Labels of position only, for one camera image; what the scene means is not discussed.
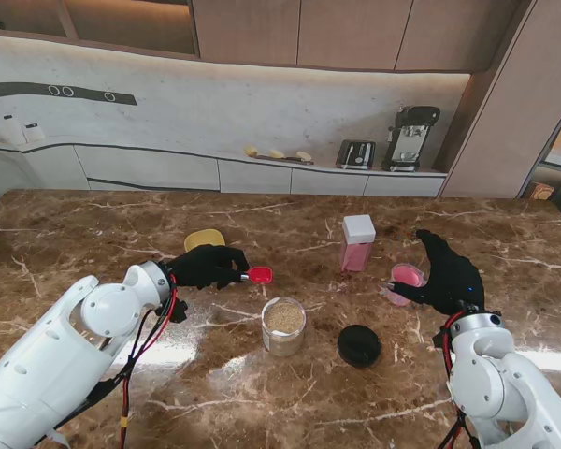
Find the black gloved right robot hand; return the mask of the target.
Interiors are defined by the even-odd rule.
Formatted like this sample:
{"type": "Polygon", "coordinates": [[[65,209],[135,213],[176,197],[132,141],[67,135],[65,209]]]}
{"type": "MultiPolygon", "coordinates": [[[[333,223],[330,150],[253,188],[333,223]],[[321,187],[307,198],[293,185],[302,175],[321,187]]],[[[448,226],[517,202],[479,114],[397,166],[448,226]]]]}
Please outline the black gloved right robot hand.
{"type": "Polygon", "coordinates": [[[430,262],[427,283],[416,287],[391,281],[387,284],[388,290],[417,304],[429,305],[444,315],[467,309],[484,311],[482,278],[471,261],[429,230],[418,229],[415,235],[423,243],[430,262]]]}

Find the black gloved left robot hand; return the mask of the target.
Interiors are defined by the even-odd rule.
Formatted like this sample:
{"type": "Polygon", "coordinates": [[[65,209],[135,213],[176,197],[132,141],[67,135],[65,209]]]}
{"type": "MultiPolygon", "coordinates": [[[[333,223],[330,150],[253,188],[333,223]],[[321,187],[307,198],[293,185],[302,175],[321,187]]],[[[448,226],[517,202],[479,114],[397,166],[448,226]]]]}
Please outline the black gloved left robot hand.
{"type": "Polygon", "coordinates": [[[231,283],[242,282],[250,265],[245,254],[227,246],[200,245],[165,263],[176,278],[176,284],[201,290],[216,284],[221,290],[231,283]]]}

